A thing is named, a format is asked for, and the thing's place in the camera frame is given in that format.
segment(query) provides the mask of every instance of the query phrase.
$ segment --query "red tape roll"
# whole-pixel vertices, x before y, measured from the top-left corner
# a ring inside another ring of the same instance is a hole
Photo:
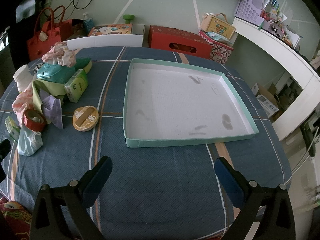
[[[32,118],[34,117],[39,118],[40,122],[33,121]],[[35,132],[41,132],[47,124],[45,117],[41,113],[30,109],[24,111],[22,121],[27,128]]]

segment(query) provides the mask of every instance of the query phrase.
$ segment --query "patterned box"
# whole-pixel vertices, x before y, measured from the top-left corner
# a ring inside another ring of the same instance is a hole
[[[210,59],[220,64],[225,64],[233,51],[233,47],[211,39],[203,31],[199,32],[199,36],[206,40],[212,47]]]

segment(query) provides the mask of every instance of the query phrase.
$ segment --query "green box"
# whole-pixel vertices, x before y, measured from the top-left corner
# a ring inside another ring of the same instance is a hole
[[[64,85],[67,96],[72,103],[79,101],[79,98],[88,86],[88,78],[84,69],[79,69]]]

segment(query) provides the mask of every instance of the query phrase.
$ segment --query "stain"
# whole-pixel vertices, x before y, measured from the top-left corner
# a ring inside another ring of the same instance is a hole
[[[223,121],[226,121],[226,122],[231,122],[230,116],[227,115],[227,114],[223,114],[223,115],[222,115],[222,120],[223,120]]]
[[[206,127],[208,127],[208,126],[207,125],[199,125],[199,126],[195,127],[195,131],[199,131],[200,129],[206,128]]]
[[[205,133],[205,132],[190,132],[189,133],[189,135],[197,135],[197,134],[206,135],[207,133]]]
[[[231,124],[231,119],[229,115],[227,114],[222,115],[222,124],[224,128],[226,128],[227,130],[233,130],[233,126]]]
[[[146,115],[144,114],[144,112],[143,112],[141,109],[138,109],[138,110],[137,110],[137,112],[136,112],[135,115],[137,115],[137,114],[143,115],[143,116],[145,117],[145,119],[148,120],[148,121],[150,120],[150,118],[146,117]]]
[[[201,84],[200,80],[203,80],[203,78],[198,78],[198,80],[196,80],[193,76],[188,76],[189,78],[191,78],[196,84]]]
[[[215,89],[213,87],[211,87],[211,89],[216,95],[218,95],[217,92],[215,92]]]

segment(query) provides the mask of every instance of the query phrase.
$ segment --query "red handbag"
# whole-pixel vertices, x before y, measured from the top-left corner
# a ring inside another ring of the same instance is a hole
[[[73,31],[72,31],[72,28],[71,28],[72,19],[63,21],[64,13],[66,11],[66,8],[63,5],[60,5],[57,8],[55,8],[53,10],[53,14],[59,8],[63,8],[62,15],[61,15],[61,18],[60,18],[60,22],[59,23],[54,23],[54,26],[60,28],[61,41],[65,41],[67,38],[69,38],[73,34]],[[46,19],[46,22],[50,21],[50,19],[51,19],[51,15],[48,16],[48,18]]]
[[[30,61],[42,57],[51,49],[51,46],[56,44],[58,41],[64,41],[71,35],[69,35],[69,32],[71,32],[71,24],[69,22],[62,23],[65,8],[63,5],[59,6],[58,8],[60,7],[63,7],[63,12],[59,23],[54,23],[54,14],[53,10],[50,7],[44,8],[40,12],[36,21],[33,37],[27,40],[27,48]],[[50,10],[51,20],[46,21],[43,24],[42,29],[40,31],[36,31],[36,27],[39,23],[41,14],[47,9]],[[41,32],[44,32],[48,36],[48,38],[45,41],[41,41],[39,38]]]

